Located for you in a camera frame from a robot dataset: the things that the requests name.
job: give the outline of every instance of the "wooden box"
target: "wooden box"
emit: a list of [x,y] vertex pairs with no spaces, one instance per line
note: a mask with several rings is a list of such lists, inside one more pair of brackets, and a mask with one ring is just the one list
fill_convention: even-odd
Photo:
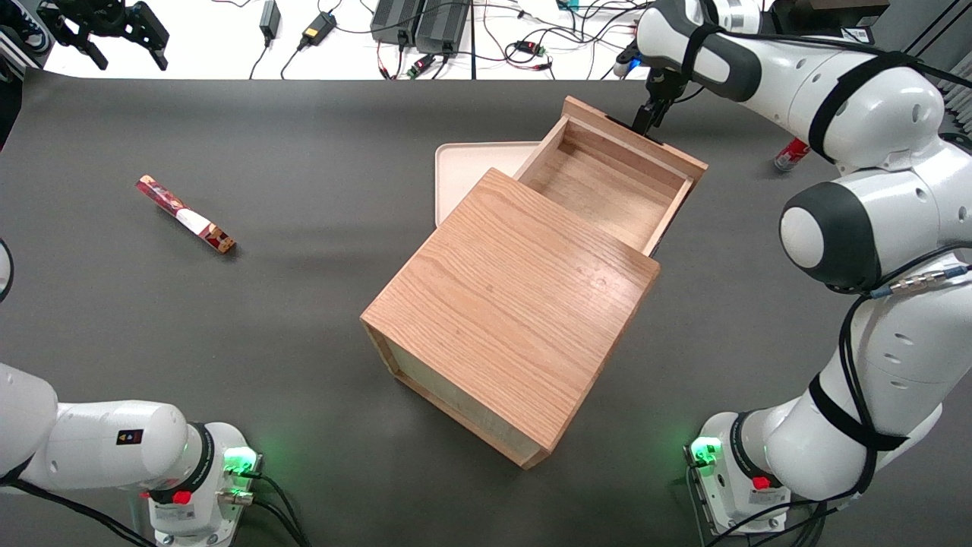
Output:
[[707,166],[568,97],[487,172],[362,322],[392,374],[523,468],[553,452],[658,276]]

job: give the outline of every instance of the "gray table surface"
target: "gray table surface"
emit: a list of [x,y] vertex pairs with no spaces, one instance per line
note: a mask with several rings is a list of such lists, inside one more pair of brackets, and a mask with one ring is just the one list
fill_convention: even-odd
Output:
[[[0,358],[62,401],[164,401],[237,425],[317,546],[693,546],[681,444],[715,412],[802,391],[850,304],[781,251],[783,204],[835,176],[818,158],[775,174],[781,130],[704,93],[655,133],[711,168],[656,254],[661,279],[532,471],[395,382],[358,321],[434,227],[435,148],[539,140],[568,93],[622,119],[645,99],[616,82],[31,74],[0,154],[0,234],[17,264]],[[239,252],[218,256],[167,218],[135,190],[144,173]],[[831,517],[820,545],[967,544],[969,392],[955,389],[936,429]],[[70,494],[127,519],[120,492]],[[121,545],[19,496],[0,497],[0,536]],[[252,509],[237,545],[289,541]]]

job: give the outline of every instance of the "candy wrapper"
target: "candy wrapper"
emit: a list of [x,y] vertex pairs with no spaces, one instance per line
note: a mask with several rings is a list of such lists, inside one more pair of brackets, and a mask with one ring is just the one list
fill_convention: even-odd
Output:
[[209,221],[208,218],[188,208],[179,198],[176,198],[164,186],[158,184],[154,178],[145,175],[135,183],[142,194],[145,194],[159,207],[168,211],[176,220],[188,228],[190,232],[202,237],[211,247],[220,253],[226,253],[236,241],[227,236],[219,226]]

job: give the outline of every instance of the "green led light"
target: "green led light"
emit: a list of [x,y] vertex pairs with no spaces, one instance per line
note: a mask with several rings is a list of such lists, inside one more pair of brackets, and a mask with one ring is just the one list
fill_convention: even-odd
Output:
[[257,465],[257,453],[250,447],[226,449],[223,453],[223,469],[232,473],[253,471]]
[[722,441],[715,437],[699,437],[692,441],[689,450],[699,467],[713,465],[715,459],[722,454]]

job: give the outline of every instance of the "black strap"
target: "black strap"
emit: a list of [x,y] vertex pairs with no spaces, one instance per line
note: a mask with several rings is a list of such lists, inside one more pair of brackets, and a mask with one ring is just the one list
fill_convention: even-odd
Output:
[[27,468],[27,465],[30,465],[30,460],[33,458],[34,456],[29,457],[27,461],[11,469],[3,477],[0,477],[0,487],[8,487],[15,483],[17,479],[20,478],[20,473],[23,473],[24,469]]
[[199,455],[199,463],[185,481],[167,490],[149,490],[149,496],[156,503],[172,503],[172,496],[179,491],[195,492],[202,486],[203,481],[209,475],[209,470],[213,467],[215,455],[215,442],[213,435],[202,423],[191,422],[189,426],[199,432],[202,441],[202,453]]
[[712,0],[703,0],[702,7],[705,8],[702,12],[702,26],[696,28],[688,35],[685,56],[681,59],[681,74],[689,80],[693,80],[693,76],[695,76],[695,59],[699,56],[699,50],[702,49],[702,44],[705,43],[706,38],[724,30],[721,26],[714,23],[719,13],[714,2]]
[[766,477],[770,481],[770,488],[779,488],[782,486],[780,479],[776,475],[761,469],[756,462],[749,457],[746,453],[746,448],[743,446],[743,424],[746,423],[746,418],[756,411],[750,412],[740,412],[736,419],[732,422],[732,427],[729,428],[729,447],[732,449],[732,454],[736,458],[736,464],[739,465],[743,474],[750,479],[755,479],[756,477]]
[[847,74],[838,78],[837,85],[830,91],[827,98],[823,99],[820,107],[816,109],[814,120],[810,124],[808,142],[810,147],[833,164],[833,158],[827,156],[823,151],[823,137],[826,136],[830,123],[834,121],[834,116],[837,115],[841,105],[879,73],[898,66],[912,66],[914,68],[917,66],[917,62],[918,60],[914,57],[901,52],[886,52],[858,64]]
[[908,440],[908,437],[884,435],[861,425],[823,391],[823,387],[820,386],[820,375],[814,376],[814,380],[810,382],[810,396],[814,398],[814,404],[831,425],[865,448],[890,452]]
[[705,43],[706,38],[709,38],[716,32],[722,32],[722,30],[723,28],[721,26],[706,21],[702,23],[702,26],[692,31],[692,34],[688,36],[688,45],[685,46],[685,57],[681,60],[682,76],[689,80],[694,80],[695,58],[699,56],[699,50],[702,49],[702,44]]

